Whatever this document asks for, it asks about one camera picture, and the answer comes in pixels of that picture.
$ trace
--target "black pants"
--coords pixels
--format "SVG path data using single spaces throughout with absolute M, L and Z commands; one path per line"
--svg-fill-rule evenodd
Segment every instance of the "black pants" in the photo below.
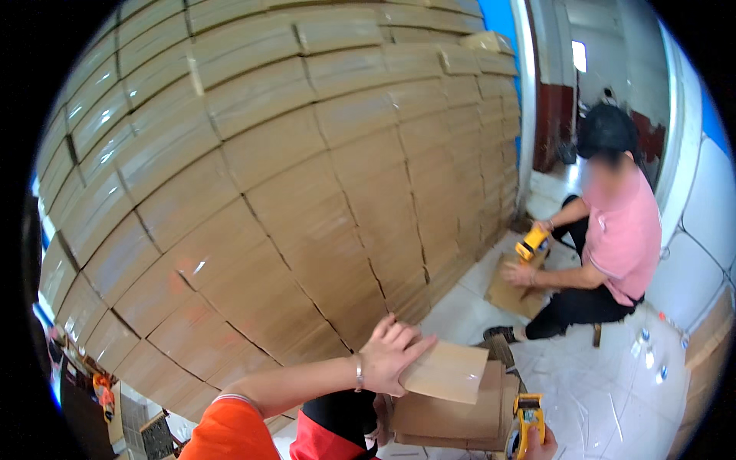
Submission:
M 575 198 L 577 198 L 575 195 L 569 196 L 562 207 Z M 584 217 L 577 222 L 554 229 L 552 237 L 560 241 L 565 233 L 569 233 L 575 243 L 575 250 L 582 258 L 587 231 L 588 218 Z M 564 333 L 570 325 L 616 322 L 631 313 L 634 313 L 634 308 L 616 302 L 611 291 L 602 284 L 595 289 L 563 289 L 553 295 L 547 306 L 526 326 L 526 337 L 548 339 Z
M 365 435 L 372 433 L 377 426 L 374 399 L 374 392 L 363 390 L 356 393 L 355 390 L 345 390 L 307 401 L 302 411 L 325 430 L 365 449 Z M 377 445 L 366 452 L 365 458 L 375 456 L 376 450 Z

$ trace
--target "red clothing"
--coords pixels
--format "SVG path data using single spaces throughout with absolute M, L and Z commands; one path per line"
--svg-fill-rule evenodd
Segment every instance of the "red clothing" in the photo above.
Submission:
M 289 448 L 293 460 L 353 460 L 364 452 L 299 411 L 297 439 Z M 214 400 L 179 456 L 180 460 L 279 458 L 261 415 L 244 397 L 234 394 Z

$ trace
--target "stack of cardboard boxes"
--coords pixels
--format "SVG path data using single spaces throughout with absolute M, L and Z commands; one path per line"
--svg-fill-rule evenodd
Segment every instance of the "stack of cardboard boxes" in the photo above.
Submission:
M 59 327 L 194 420 L 420 321 L 508 221 L 519 104 L 475 0 L 187 4 L 122 4 L 37 173 Z

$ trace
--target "shoe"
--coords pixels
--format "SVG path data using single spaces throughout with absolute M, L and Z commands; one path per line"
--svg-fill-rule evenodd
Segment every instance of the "shoe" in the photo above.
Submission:
M 497 335 L 502 335 L 506 340 L 506 343 L 509 345 L 518 342 L 516 337 L 514 337 L 514 328 L 511 326 L 496 326 L 495 328 L 486 329 L 486 331 L 483 332 L 483 339 L 490 340 L 491 337 Z

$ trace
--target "person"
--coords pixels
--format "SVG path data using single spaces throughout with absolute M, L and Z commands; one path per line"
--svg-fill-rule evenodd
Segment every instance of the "person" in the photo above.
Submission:
M 616 102 L 616 98 L 613 97 L 613 91 L 611 91 L 611 88 L 603 89 L 603 97 L 601 98 L 601 104 L 612 105 L 614 107 L 618 107 L 618 102 Z
M 399 374 L 436 342 L 418 328 L 384 317 L 359 353 L 248 375 L 223 389 L 205 410 L 180 460 L 263 459 L 279 454 L 264 419 L 299 404 L 294 460 L 373 459 L 367 434 L 379 427 L 376 394 L 400 397 Z
M 560 289 L 525 327 L 500 326 L 484 332 L 507 343 L 548 339 L 573 324 L 616 322 L 644 300 L 659 262 L 662 225 L 644 174 L 634 161 L 634 123 L 619 108 L 599 105 L 578 136 L 588 158 L 582 197 L 568 197 L 562 210 L 534 223 L 560 241 L 569 233 L 581 266 L 566 270 L 511 265 L 502 271 L 513 286 Z

